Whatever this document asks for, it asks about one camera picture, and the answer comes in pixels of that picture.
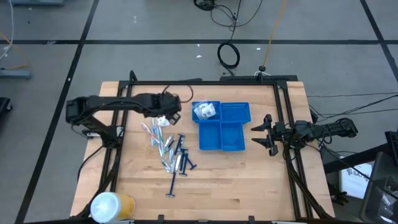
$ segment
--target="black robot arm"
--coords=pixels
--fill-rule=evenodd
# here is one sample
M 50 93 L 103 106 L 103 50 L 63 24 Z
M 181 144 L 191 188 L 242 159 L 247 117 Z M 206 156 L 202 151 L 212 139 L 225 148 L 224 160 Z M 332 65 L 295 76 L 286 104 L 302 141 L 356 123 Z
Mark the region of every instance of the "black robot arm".
M 316 139 L 325 139 L 329 136 L 353 138 L 358 133 L 354 122 L 348 118 L 321 125 L 308 121 L 296 121 L 291 128 L 286 128 L 282 122 L 275 122 L 275 125 L 271 127 L 271 122 L 271 115 L 267 114 L 262 125 L 251 129 L 252 131 L 268 130 L 266 138 L 252 138 L 252 140 L 269 148 L 270 156 L 275 156 L 278 153 L 275 141 L 289 143 L 294 148 L 303 148 L 308 142 Z
M 66 120 L 72 125 L 84 125 L 90 131 L 99 134 L 105 147 L 118 143 L 118 131 L 115 126 L 107 126 L 93 115 L 97 111 L 133 110 L 144 117 L 165 116 L 172 125 L 179 119 L 180 98 L 169 92 L 141 93 L 132 97 L 78 97 L 67 101 Z

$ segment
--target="cable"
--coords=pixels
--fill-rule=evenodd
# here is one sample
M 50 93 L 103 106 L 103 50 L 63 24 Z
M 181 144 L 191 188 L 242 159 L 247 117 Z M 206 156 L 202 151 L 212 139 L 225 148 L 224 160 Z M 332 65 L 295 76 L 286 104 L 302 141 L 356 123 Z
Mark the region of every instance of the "cable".
M 122 133 L 124 132 L 124 128 L 122 128 L 122 130 L 119 132 L 118 134 L 118 138 L 120 138 L 120 136 L 122 135 Z M 79 171 L 77 173 L 77 181 L 79 181 L 79 177 L 80 177 L 80 172 L 81 169 L 83 168 L 83 166 L 87 163 L 87 161 L 89 161 L 95 154 L 97 154 L 102 148 L 104 148 L 104 145 L 102 145 L 101 147 L 99 147 L 97 150 L 95 150 L 91 155 L 89 155 L 80 165 L 79 167 Z
M 356 115 L 356 114 L 367 114 L 367 113 L 378 113 L 378 112 L 384 112 L 384 111 L 395 111 L 398 110 L 398 108 L 394 108 L 394 109 L 385 109 L 385 110 L 377 110 L 377 111 L 366 111 L 366 112 L 358 112 L 358 113 L 349 113 L 349 114 L 345 114 L 345 115 Z M 324 118 L 324 116 L 322 115 L 336 115 L 336 114 L 319 114 L 321 117 Z
M 315 109 L 313 106 L 311 106 L 311 104 L 308 104 L 308 105 L 311 107 L 311 109 L 313 109 L 313 110 L 317 113 L 317 115 L 321 116 L 322 118 L 326 118 L 326 117 L 323 116 L 321 113 L 319 113 L 319 112 L 317 111 L 317 109 Z
M 102 148 L 104 148 L 104 145 L 100 146 L 97 150 L 95 150 L 91 155 L 89 155 L 80 165 L 79 167 L 79 171 L 77 172 L 77 181 L 79 181 L 79 177 L 80 177 L 80 172 L 81 169 L 83 168 L 83 166 L 87 163 L 87 161 L 89 159 L 91 159 L 95 154 L 97 154 Z
M 240 8 L 241 8 L 241 3 L 242 3 L 242 0 L 239 0 L 238 11 L 237 11 L 237 13 L 236 13 L 236 20 L 235 20 L 235 22 L 233 23 L 233 24 L 234 24 L 234 26 L 233 26 L 234 28 L 233 28 L 233 30 L 232 30 L 231 38 L 229 39 L 229 41 L 220 44 L 220 46 L 218 46 L 218 49 L 217 49 L 217 57 L 218 57 L 218 60 L 220 61 L 220 64 L 221 64 L 225 69 L 227 69 L 227 71 L 229 71 L 229 73 L 231 74 L 231 76 L 235 76 L 235 74 L 231 71 L 231 69 L 235 69 L 235 68 L 239 65 L 239 62 L 241 61 L 241 54 L 239 53 L 238 48 L 236 48 L 233 44 L 231 44 L 232 38 L 234 37 L 235 30 L 236 30 L 236 22 L 238 21 L 238 16 L 239 16 Z M 230 46 L 230 47 L 232 48 L 232 50 L 235 52 L 235 54 L 236 54 L 236 62 L 235 62 L 233 65 L 228 65 L 228 64 L 225 63 L 225 62 L 223 61 L 223 59 L 221 58 L 221 49 L 222 49 L 225 45 Z
M 0 56 L 0 60 L 7 54 L 8 50 L 12 46 L 12 41 L 14 41 L 14 7 L 12 6 L 11 0 L 8 0 L 11 9 L 11 41 L 8 45 L 8 48 L 4 51 L 4 53 Z
M 282 17 L 282 15 L 283 15 L 283 13 L 284 13 L 284 11 L 285 11 L 285 6 L 286 6 L 286 0 L 284 0 L 283 3 L 282 3 L 282 7 L 280 8 L 279 15 L 278 15 L 278 19 L 275 21 L 274 28 L 272 29 L 271 36 L 269 37 L 268 46 L 267 46 L 267 52 L 266 52 L 266 57 L 265 57 L 265 59 L 264 59 L 264 63 L 262 64 L 263 67 L 266 66 L 267 58 L 268 58 L 268 53 L 269 53 L 269 51 L 270 51 L 270 49 L 271 49 L 272 38 L 273 38 L 273 36 L 274 36 L 274 34 L 275 34 L 276 27 L 277 27 L 278 24 L 279 24 L 280 18 Z
M 362 94 L 351 94 L 351 95 L 328 95 L 328 96 L 309 95 L 309 96 L 307 96 L 307 98 L 310 98 L 310 97 L 333 98 L 333 97 L 346 97 L 346 96 L 369 96 L 369 95 L 389 95 L 389 94 L 398 94 L 398 92 L 390 92 L 390 93 L 362 93 Z
M 318 121 L 318 122 L 322 122 L 322 121 L 325 121 L 325 120 L 327 120 L 327 119 L 329 119 L 329 118 L 334 118 L 334 117 L 340 116 L 340 115 L 352 114 L 352 112 L 361 110 L 361 109 L 363 109 L 363 108 L 367 108 L 368 106 L 372 106 L 372 105 L 381 103 L 381 102 L 383 102 L 383 101 L 389 100 L 389 99 L 394 98 L 394 97 L 397 97 L 397 96 L 398 96 L 398 95 L 390 96 L 390 97 L 387 97 L 387 98 L 384 98 L 384 99 L 377 100 L 377 101 L 375 101 L 375 102 L 369 103 L 369 104 L 364 105 L 364 106 L 359 106 L 359 107 L 356 107 L 356 108 L 354 108 L 354 109 L 351 109 L 351 110 L 348 110 L 348 111 L 344 111 L 344 112 L 342 112 L 342 113 L 340 113 L 340 114 L 335 114 L 335 115 L 332 115 L 332 116 L 328 116 L 328 117 L 326 117 L 325 119 L 320 120 L 320 121 Z
M 76 134 L 78 134 L 78 135 L 80 135 L 80 136 L 83 136 L 83 138 L 85 138 L 85 139 L 88 139 L 88 137 L 85 136 L 83 133 L 80 133 L 80 132 L 76 131 L 76 130 L 73 128 L 74 126 L 76 126 L 76 125 L 74 125 L 74 124 L 71 124 L 71 125 L 70 125 L 70 129 L 71 129 L 74 133 L 76 133 Z
M 348 153 L 358 154 L 357 152 L 350 152 L 350 151 L 336 151 L 335 153 L 341 153 L 341 152 L 348 152 Z
M 126 127 L 122 128 L 122 131 L 118 134 L 118 138 L 121 136 L 122 133 L 124 133 Z M 101 150 L 101 148 L 104 147 L 103 145 L 98 148 L 94 153 L 92 153 L 92 155 L 90 155 L 89 157 L 94 156 L 99 150 Z M 87 159 L 85 159 L 85 161 L 83 161 L 82 165 L 79 168 L 79 173 L 78 173 L 78 179 L 79 179 L 79 175 L 80 175 L 80 170 L 83 167 L 84 163 L 89 159 L 89 157 L 87 157 Z M 86 204 L 86 206 L 84 207 L 84 209 L 78 214 L 76 215 L 77 217 L 88 217 L 88 215 L 90 214 L 90 205 L 92 203 L 92 201 L 94 200 L 94 198 L 100 194 L 101 192 L 104 192 L 106 190 L 106 187 L 109 185 L 109 183 L 111 182 L 112 179 L 114 179 L 114 176 L 116 175 L 116 167 L 119 164 L 117 163 L 113 163 L 111 170 L 108 172 L 105 181 L 98 187 L 98 190 L 95 192 L 94 196 L 91 198 L 90 202 Z
M 190 85 L 187 85 L 187 86 L 188 86 L 189 89 L 191 90 L 191 97 L 190 97 L 188 100 L 185 100 L 185 101 L 181 101 L 181 100 L 180 100 L 180 103 L 188 103 L 188 102 L 191 101 L 192 98 L 193 98 L 193 89 L 192 89 L 192 86 L 190 86 Z M 169 87 L 170 87 L 170 85 L 167 85 L 167 86 L 163 89 L 162 95 L 166 92 L 166 90 L 167 90 Z
M 385 190 L 384 188 L 380 187 L 379 185 L 377 185 L 370 177 L 368 177 L 367 175 L 365 175 L 364 173 L 362 173 L 361 171 L 359 171 L 357 168 L 349 165 L 348 163 L 346 163 L 344 160 L 340 159 L 338 156 L 333 155 L 330 149 L 328 149 L 325 145 L 323 145 L 323 147 L 325 147 L 325 150 L 327 152 L 329 152 L 330 155 L 332 155 L 334 158 L 338 159 L 342 164 L 344 164 L 347 168 L 352 168 L 353 170 L 355 170 L 357 173 L 361 174 L 364 178 L 368 179 L 370 182 L 372 182 L 373 185 L 375 185 L 377 188 L 379 188 L 380 190 L 382 190 L 384 193 L 390 195 L 392 198 L 398 200 L 398 197 L 393 195 L 392 193 L 388 192 L 387 190 Z
M 220 61 L 220 64 L 221 64 L 225 69 L 227 69 L 227 71 L 229 72 L 229 74 L 230 74 L 231 76 L 235 76 L 234 72 L 232 72 L 231 70 L 237 68 L 238 65 L 239 65 L 239 63 L 240 63 L 240 60 L 241 60 L 241 55 L 240 55 L 240 53 L 239 53 L 238 48 L 235 47 L 235 46 L 231 43 L 231 41 L 232 41 L 232 39 L 233 39 L 233 36 L 234 36 L 234 33 L 235 33 L 235 30 L 236 30 L 237 27 L 245 26 L 246 24 L 248 24 L 249 22 L 251 22 L 251 21 L 253 20 L 253 18 L 256 16 L 256 14 L 258 13 L 258 11 L 260 10 L 262 1 L 263 1 L 263 0 L 260 1 L 259 6 L 257 7 L 255 13 L 254 13 L 253 16 L 250 18 L 250 20 L 248 20 L 248 21 L 245 22 L 244 24 L 239 24 L 239 25 L 238 25 L 237 23 L 238 23 L 239 10 L 240 10 L 240 7 L 241 7 L 241 0 L 239 0 L 238 11 L 237 11 L 237 13 L 236 13 L 236 16 L 232 13 L 232 10 L 231 10 L 230 8 L 228 8 L 228 7 L 225 6 L 225 5 L 215 4 L 215 1 L 214 1 L 214 0 L 204 0 L 203 2 L 200 2 L 200 3 L 197 3 L 197 0 L 193 0 L 193 3 L 194 3 L 194 5 L 196 5 L 196 7 L 200 8 L 200 9 L 202 9 L 202 10 L 204 10 L 204 11 L 210 11 L 210 17 L 211 17 L 211 20 L 212 20 L 214 23 L 216 23 L 216 24 L 218 24 L 218 25 L 220 25 L 220 26 L 228 27 L 229 30 L 232 32 L 232 35 L 231 35 L 231 38 L 229 39 L 229 41 L 228 41 L 228 42 L 225 42 L 225 43 L 222 43 L 220 46 L 218 46 L 218 49 L 217 49 L 217 58 L 218 58 L 218 60 Z M 222 7 L 225 8 L 225 9 L 227 9 L 231 15 L 229 15 L 228 12 L 224 11 L 224 10 L 222 9 Z M 232 20 L 232 23 L 231 23 L 230 25 L 226 25 L 226 24 L 222 24 L 222 23 L 219 23 L 219 22 L 215 21 L 215 20 L 214 20 L 214 17 L 213 17 L 213 9 L 219 9 L 219 10 L 221 10 L 224 14 L 226 14 L 226 15 Z M 232 65 L 229 65 L 229 64 L 225 63 L 224 60 L 221 58 L 221 49 L 222 49 L 225 45 L 231 47 L 232 50 L 234 51 L 235 55 L 236 55 L 236 61 L 235 61 L 235 63 L 232 64 Z
M 1 36 L 5 41 L 7 41 L 8 44 L 10 44 L 11 47 L 13 47 L 18 53 L 20 53 L 20 54 L 25 58 L 25 60 L 26 60 L 26 62 L 27 62 L 27 64 L 25 64 L 25 65 L 16 65 L 16 66 L 8 67 L 8 68 L 6 68 L 6 69 L 17 69 L 17 68 L 28 67 L 28 66 L 30 65 L 30 59 L 29 59 L 29 57 L 27 56 L 27 54 L 25 54 L 20 48 L 18 48 L 18 47 L 15 46 L 13 43 L 11 43 L 11 41 L 10 41 L 4 34 L 2 34 L 1 32 L 0 32 L 0 36 Z
M 260 1 L 259 6 L 257 7 L 255 13 L 253 14 L 253 16 L 252 16 L 250 19 L 249 19 L 247 22 L 243 23 L 243 24 L 236 25 L 236 27 L 245 26 L 246 24 L 250 23 L 250 22 L 254 19 L 254 17 L 256 16 L 257 12 L 260 10 L 262 1 L 263 1 L 263 0 Z M 231 13 L 232 16 L 229 16 L 228 13 L 226 13 L 224 10 L 222 10 L 222 9 L 220 9 L 220 10 L 222 10 L 232 21 L 237 22 L 237 18 L 234 16 L 234 14 L 232 13 L 232 11 L 231 11 L 228 7 L 226 7 L 226 6 L 224 6 L 224 5 L 218 5 L 218 4 L 215 4 L 215 5 L 213 5 L 213 6 L 214 6 L 213 9 L 220 9 L 220 8 L 219 8 L 220 6 L 221 6 L 221 7 L 227 8 L 227 9 L 230 11 L 230 13 Z M 215 20 L 214 20 L 214 17 L 213 17 L 213 10 L 210 11 L 210 17 L 211 17 L 211 20 L 212 20 L 213 22 L 215 22 L 216 24 L 218 24 L 218 25 L 220 25 L 220 26 L 229 27 L 229 28 L 233 27 L 233 25 L 221 24 L 221 23 L 215 21 Z

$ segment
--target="blue tray compartment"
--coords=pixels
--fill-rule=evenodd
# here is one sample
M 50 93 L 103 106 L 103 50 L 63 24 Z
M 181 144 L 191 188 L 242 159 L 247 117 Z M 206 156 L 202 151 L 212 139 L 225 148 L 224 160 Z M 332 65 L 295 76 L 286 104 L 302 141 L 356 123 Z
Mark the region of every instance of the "blue tray compartment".
M 240 122 L 221 123 L 221 143 L 223 151 L 243 151 L 243 125 Z
M 193 111 L 199 103 L 202 101 L 192 102 L 192 120 L 199 124 L 199 149 L 245 150 L 243 124 L 251 121 L 249 103 L 207 101 L 216 110 L 216 114 L 209 119 L 199 119 Z
M 202 121 L 199 123 L 199 148 L 201 150 L 222 149 L 221 123 Z
M 222 121 L 237 121 L 243 124 L 250 122 L 249 103 L 222 103 L 221 104 Z

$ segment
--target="wooden table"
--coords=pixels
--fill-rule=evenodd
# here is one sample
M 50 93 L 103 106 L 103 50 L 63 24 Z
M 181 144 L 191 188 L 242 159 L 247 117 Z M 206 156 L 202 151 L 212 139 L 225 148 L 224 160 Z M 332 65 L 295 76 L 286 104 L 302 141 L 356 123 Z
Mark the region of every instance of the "wooden table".
M 288 86 L 294 118 L 311 121 L 303 83 L 288 82 Z M 99 95 L 116 96 L 117 87 L 118 82 L 104 82 Z M 133 95 L 159 93 L 164 88 L 160 85 L 136 85 L 132 92 Z M 175 198 L 168 198 L 165 194 L 170 189 L 172 174 L 166 173 L 160 163 L 158 148 L 150 145 L 150 136 L 140 127 L 141 122 L 150 126 L 150 118 L 144 119 L 143 115 L 130 111 L 116 191 L 135 198 L 137 207 L 131 218 L 156 220 L 158 215 L 163 214 L 166 220 L 248 220 L 249 215 L 254 215 L 256 220 L 294 220 L 282 145 L 278 143 L 280 152 L 275 157 L 270 157 L 268 149 L 251 141 L 251 138 L 264 138 L 266 133 L 250 129 L 262 124 L 267 113 L 272 115 L 274 121 L 278 118 L 272 86 L 198 85 L 192 88 L 195 93 L 193 101 L 250 103 L 252 121 L 244 125 L 246 150 L 199 150 L 198 126 L 192 121 L 191 104 L 183 104 L 180 121 L 175 126 L 163 129 L 164 138 L 170 134 L 178 138 L 177 133 L 184 133 L 184 146 L 189 148 L 190 159 L 198 167 L 188 170 L 188 177 L 177 175 Z M 191 94 L 187 86 L 171 86 L 168 91 L 178 94 L 182 100 L 188 99 Z M 280 97 L 284 102 L 282 91 Z M 282 106 L 287 121 L 284 103 Z M 100 111 L 95 116 L 109 125 L 112 114 L 112 111 Z M 89 140 L 85 157 L 100 145 L 100 139 Z M 71 215 L 80 212 L 97 190 L 104 152 L 105 150 L 83 168 Z M 302 159 L 309 190 L 326 212 L 334 216 L 319 152 L 306 147 L 302 149 Z M 304 217 L 302 194 L 298 187 L 297 189 Z

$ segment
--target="yellow cable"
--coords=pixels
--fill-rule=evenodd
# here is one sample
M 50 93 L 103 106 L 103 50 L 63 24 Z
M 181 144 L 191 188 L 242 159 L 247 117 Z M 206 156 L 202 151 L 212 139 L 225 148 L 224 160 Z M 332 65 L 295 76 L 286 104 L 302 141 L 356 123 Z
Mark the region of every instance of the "yellow cable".
M 268 46 L 267 46 L 266 57 L 265 57 L 265 59 L 264 59 L 264 63 L 262 64 L 262 66 L 264 66 L 264 67 L 266 66 L 266 62 L 267 62 L 267 58 L 268 58 L 268 53 L 269 53 L 269 50 L 271 49 L 272 38 L 273 38 L 273 36 L 274 36 L 274 34 L 275 34 L 276 27 L 277 27 L 278 24 L 279 24 L 280 18 L 282 17 L 282 14 L 283 14 L 284 11 L 285 11 L 285 6 L 286 6 L 286 0 L 284 0 L 284 2 L 282 3 L 282 7 L 280 8 L 279 15 L 278 15 L 278 19 L 275 21 L 274 28 L 273 28 L 273 30 L 272 30 L 272 32 L 271 32 L 271 36 L 269 37 L 269 42 L 268 42 Z
M 28 67 L 28 66 L 30 65 L 29 57 L 28 57 L 21 49 L 19 49 L 17 46 L 15 46 L 13 43 L 11 43 L 11 41 L 10 41 L 4 34 L 2 34 L 1 32 L 0 32 L 0 36 L 1 36 L 5 41 L 7 41 L 8 44 L 10 44 L 11 47 L 13 47 L 18 53 L 20 53 L 20 54 L 25 58 L 25 60 L 26 60 L 26 62 L 27 62 L 26 65 L 16 65 L 16 66 L 12 66 L 12 67 L 9 67 L 9 68 L 6 68 L 6 69 L 17 69 L 17 68 L 25 68 L 25 67 Z

